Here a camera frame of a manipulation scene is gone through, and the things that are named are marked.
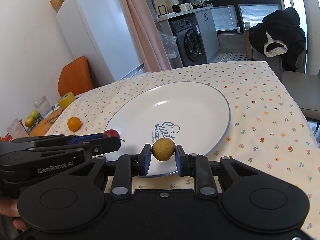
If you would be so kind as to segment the person's left hand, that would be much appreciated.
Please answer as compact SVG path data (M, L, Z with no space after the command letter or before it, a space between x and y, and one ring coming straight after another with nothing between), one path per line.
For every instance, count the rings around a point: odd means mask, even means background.
M11 217L13 219L13 225L17 230L26 230L27 227L20 217L17 208L17 200L9 197L1 197L0 201L1 215Z

